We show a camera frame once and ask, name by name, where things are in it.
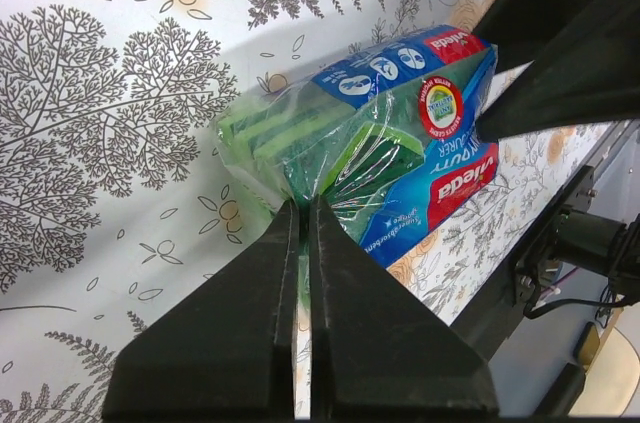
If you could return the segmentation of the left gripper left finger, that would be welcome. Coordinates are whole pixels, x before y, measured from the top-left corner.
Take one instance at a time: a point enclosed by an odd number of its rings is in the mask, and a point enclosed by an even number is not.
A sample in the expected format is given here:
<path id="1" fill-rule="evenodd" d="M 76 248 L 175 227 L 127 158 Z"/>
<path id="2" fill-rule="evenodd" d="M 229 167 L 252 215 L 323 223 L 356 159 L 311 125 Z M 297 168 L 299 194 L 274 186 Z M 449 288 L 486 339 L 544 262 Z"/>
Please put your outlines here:
<path id="1" fill-rule="evenodd" d="M 267 230 L 117 356 L 105 418 L 291 418 L 299 212 Z"/>

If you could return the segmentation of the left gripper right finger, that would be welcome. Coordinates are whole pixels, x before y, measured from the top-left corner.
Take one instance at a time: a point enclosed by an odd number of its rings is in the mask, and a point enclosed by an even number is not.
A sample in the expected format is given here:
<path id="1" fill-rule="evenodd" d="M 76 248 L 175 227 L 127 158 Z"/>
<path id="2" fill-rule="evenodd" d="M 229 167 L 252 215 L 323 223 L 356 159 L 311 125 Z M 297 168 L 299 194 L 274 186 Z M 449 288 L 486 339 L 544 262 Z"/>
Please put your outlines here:
<path id="1" fill-rule="evenodd" d="M 323 198 L 308 223 L 312 417 L 496 417 L 486 360 L 354 242 Z"/>

